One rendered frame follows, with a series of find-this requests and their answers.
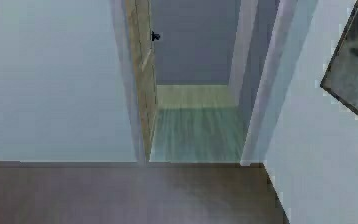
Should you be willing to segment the dark framed wall picture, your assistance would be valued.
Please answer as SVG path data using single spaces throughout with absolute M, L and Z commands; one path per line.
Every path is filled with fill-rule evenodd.
M 358 0 L 351 9 L 320 87 L 358 116 Z

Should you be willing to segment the brown wooden room door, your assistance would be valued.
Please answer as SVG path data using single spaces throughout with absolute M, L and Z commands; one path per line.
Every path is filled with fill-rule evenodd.
M 150 160 L 158 109 L 151 0 L 124 0 L 136 81 L 144 159 Z

